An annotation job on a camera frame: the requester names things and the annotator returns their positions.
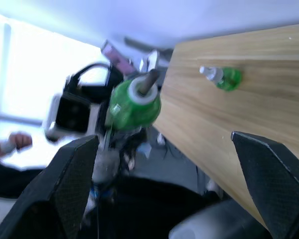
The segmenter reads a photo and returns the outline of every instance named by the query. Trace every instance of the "window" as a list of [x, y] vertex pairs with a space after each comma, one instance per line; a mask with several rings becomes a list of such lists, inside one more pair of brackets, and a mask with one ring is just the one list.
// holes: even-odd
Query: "window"
[[[108, 62], [100, 48], [0, 15], [0, 139], [13, 131], [32, 134], [33, 148], [4, 162], [46, 166], [64, 141], [46, 141], [40, 122], [65, 79], [93, 62]], [[104, 83], [107, 71], [93, 69], [86, 83]]]

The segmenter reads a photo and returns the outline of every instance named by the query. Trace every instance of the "person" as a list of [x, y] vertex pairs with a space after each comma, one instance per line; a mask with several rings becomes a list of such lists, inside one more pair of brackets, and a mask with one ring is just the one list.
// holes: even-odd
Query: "person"
[[[17, 149], [32, 145], [25, 133], [12, 133], [9, 142]], [[0, 142], [0, 157], [5, 155]], [[0, 164], [0, 197], [18, 198], [42, 169], [19, 171]], [[222, 198], [222, 190], [210, 181], [202, 196], [184, 187], [150, 179], [124, 176], [115, 183], [115, 199], [101, 198], [88, 213], [77, 239], [165, 239], [185, 218]]]
[[[7, 155], [3, 145], [6, 142], [14, 144], [17, 150], [32, 146], [32, 137], [23, 132], [10, 134], [8, 140], [0, 141], [0, 159]], [[27, 169], [20, 171], [0, 163], [0, 197], [18, 198], [26, 186], [43, 169]]]

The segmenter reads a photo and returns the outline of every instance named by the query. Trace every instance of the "small green bottle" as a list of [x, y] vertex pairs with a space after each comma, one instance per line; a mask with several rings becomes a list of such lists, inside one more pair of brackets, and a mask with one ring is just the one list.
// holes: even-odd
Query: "small green bottle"
[[236, 89], [242, 79], [241, 72], [231, 67], [200, 67], [199, 72], [224, 91]]
[[160, 97], [156, 84], [146, 95], [139, 88], [146, 76], [120, 83], [113, 91], [107, 113], [106, 126], [116, 130], [149, 127], [160, 113]]

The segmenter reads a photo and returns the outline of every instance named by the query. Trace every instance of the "wooden table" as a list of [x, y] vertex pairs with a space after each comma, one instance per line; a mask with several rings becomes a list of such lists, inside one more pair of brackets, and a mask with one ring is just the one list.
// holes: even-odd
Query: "wooden table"
[[[225, 92], [200, 66], [239, 68], [243, 82]], [[282, 142], [299, 159], [299, 25], [177, 45], [161, 102], [154, 126], [263, 224], [230, 134]]]

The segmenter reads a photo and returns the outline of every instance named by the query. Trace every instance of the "floor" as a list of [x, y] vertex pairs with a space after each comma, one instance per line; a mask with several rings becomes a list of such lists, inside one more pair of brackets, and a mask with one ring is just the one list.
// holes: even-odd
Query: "floor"
[[138, 153], [132, 175], [174, 183], [203, 194], [206, 182], [209, 180], [208, 176], [198, 169], [172, 143], [167, 141], [167, 151], [166, 147], [158, 146], [156, 143], [157, 135], [158, 131], [151, 127], [149, 129], [149, 143], [152, 149], [149, 159]]

